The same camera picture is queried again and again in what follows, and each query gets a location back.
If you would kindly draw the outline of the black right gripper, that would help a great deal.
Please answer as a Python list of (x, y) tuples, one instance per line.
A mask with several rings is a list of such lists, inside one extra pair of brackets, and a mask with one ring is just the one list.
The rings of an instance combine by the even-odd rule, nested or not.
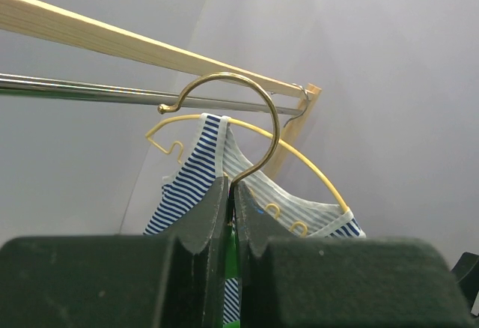
[(472, 309), (478, 295), (478, 255), (464, 252), (451, 272), (456, 277), (471, 315), (474, 315)]

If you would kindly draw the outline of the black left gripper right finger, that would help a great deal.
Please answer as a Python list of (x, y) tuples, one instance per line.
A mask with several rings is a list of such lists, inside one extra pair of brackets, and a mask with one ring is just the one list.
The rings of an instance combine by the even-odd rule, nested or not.
[(442, 256), (406, 238), (300, 238), (234, 188), (242, 327), (473, 327)]

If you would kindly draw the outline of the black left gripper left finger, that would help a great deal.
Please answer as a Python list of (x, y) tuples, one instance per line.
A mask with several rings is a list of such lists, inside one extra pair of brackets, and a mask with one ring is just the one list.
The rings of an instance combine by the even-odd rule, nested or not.
[(155, 235), (17, 237), (1, 248), (3, 327), (220, 327), (228, 181)]

